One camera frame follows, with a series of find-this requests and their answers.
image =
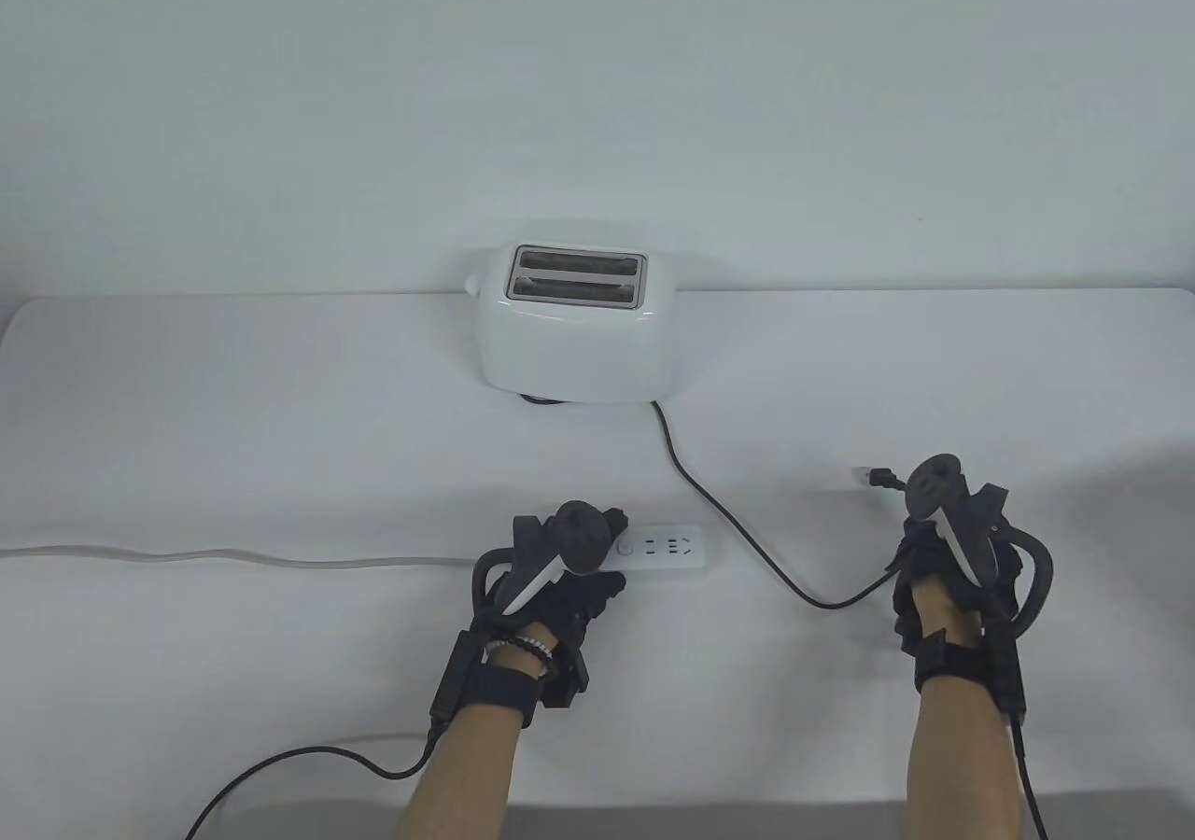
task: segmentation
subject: white power strip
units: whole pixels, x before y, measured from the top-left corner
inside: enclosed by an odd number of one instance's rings
[[[609,548],[601,568],[635,572],[704,565],[705,534],[700,526],[630,526]]]

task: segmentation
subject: forearm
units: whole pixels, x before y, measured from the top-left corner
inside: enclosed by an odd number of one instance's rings
[[[926,636],[946,630],[974,646],[979,626],[952,606],[918,600]],[[1009,732],[987,688],[949,675],[921,688],[921,713],[908,767],[912,840],[1016,840],[1021,795]]]
[[[540,670],[539,660],[517,648],[503,648],[490,662],[528,675]],[[521,730],[514,710],[461,709],[406,807],[398,840],[497,840]]]

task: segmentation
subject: velcro strap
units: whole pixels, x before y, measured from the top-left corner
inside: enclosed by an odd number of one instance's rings
[[[531,724],[539,703],[540,682],[516,669],[503,669],[500,666],[482,663],[470,673],[461,707],[470,704],[502,706],[522,713],[523,728]]]

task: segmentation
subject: strap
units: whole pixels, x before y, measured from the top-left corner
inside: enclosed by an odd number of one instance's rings
[[[926,681],[938,675],[952,675],[983,687],[988,687],[989,683],[987,656],[983,651],[960,644],[948,644],[945,629],[936,631],[918,644],[913,675],[918,693],[921,693],[921,686]]]
[[[482,663],[474,666],[465,685],[461,707],[470,704],[488,704],[521,712],[523,728],[531,724],[539,703],[540,683],[531,675],[516,669]]]

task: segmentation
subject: black plug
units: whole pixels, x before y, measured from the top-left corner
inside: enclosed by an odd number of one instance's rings
[[[896,489],[896,491],[905,491],[905,483],[896,477],[888,467],[872,467],[868,471],[868,485],[875,485],[880,489]]]

